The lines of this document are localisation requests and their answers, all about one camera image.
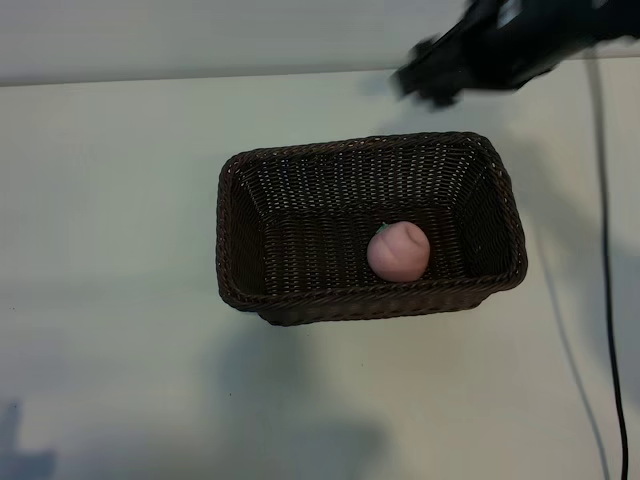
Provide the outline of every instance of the black cable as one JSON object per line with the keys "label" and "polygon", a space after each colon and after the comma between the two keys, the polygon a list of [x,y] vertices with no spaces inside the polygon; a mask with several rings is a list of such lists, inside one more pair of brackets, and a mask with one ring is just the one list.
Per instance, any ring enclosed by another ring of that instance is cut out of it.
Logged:
{"label": "black cable", "polygon": [[609,342],[609,359],[611,361],[611,376],[613,377],[613,392],[616,398],[616,411],[620,426],[620,442],[622,444],[622,480],[629,475],[629,443],[627,439],[627,425],[622,407],[622,392],[620,388],[620,373],[618,372],[618,356],[613,329],[613,293],[611,287],[611,258],[609,254],[609,188],[607,179],[607,155],[604,94],[602,90],[602,76],[595,51],[593,58],[587,60],[587,73],[591,100],[593,102],[593,119],[596,137],[596,156],[598,162],[598,176],[600,182],[600,201],[602,208],[602,267],[604,276],[605,309],[607,317],[607,338]]}

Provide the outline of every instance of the white surface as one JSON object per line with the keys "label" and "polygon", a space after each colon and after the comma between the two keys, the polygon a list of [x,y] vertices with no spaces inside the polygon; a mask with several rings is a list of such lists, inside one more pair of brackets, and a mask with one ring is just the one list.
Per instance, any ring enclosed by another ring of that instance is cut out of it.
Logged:
{"label": "white surface", "polygon": [[[603,64],[635,478],[640,61]],[[232,154],[467,129],[512,174],[520,287],[469,312],[296,329],[219,299]],[[385,73],[0,89],[0,398],[22,404],[22,452],[51,449],[64,480],[599,480],[582,389],[616,478],[592,133],[582,62],[439,114],[397,102]]]}
{"label": "white surface", "polygon": [[[393,68],[464,0],[0,0],[0,84]],[[640,54],[615,46],[612,54]]]}

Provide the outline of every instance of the wicker basket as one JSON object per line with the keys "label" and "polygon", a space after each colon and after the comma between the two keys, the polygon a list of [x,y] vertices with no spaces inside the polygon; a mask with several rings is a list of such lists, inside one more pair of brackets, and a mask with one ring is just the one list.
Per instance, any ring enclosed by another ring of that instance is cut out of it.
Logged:
{"label": "wicker basket", "polygon": [[[383,222],[431,242],[424,276],[387,283],[367,264]],[[511,180],[473,133],[420,133],[270,148],[220,174],[222,299],[274,325],[388,318],[476,307],[525,277]]]}

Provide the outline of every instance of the white table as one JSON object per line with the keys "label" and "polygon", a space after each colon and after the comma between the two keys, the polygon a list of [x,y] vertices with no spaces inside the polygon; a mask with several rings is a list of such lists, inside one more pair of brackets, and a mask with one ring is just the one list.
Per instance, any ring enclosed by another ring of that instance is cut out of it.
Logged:
{"label": "white table", "polygon": [[[603,70],[634,478],[640,60]],[[388,74],[0,89],[0,398],[23,413],[4,448],[51,451],[60,480],[599,480],[602,455],[616,478],[584,65],[438,114],[397,102]],[[295,329],[220,300],[232,154],[436,130],[502,154],[520,287],[468,312]]]}

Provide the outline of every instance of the woven texture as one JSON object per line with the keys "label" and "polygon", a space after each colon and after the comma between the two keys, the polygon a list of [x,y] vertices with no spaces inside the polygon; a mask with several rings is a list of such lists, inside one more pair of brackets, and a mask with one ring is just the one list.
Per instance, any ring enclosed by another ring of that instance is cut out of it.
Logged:
{"label": "woven texture", "polygon": [[[418,225],[429,268],[388,283],[367,264],[383,222]],[[473,133],[420,133],[260,149],[220,174],[222,299],[276,325],[473,308],[525,277],[511,180]]]}

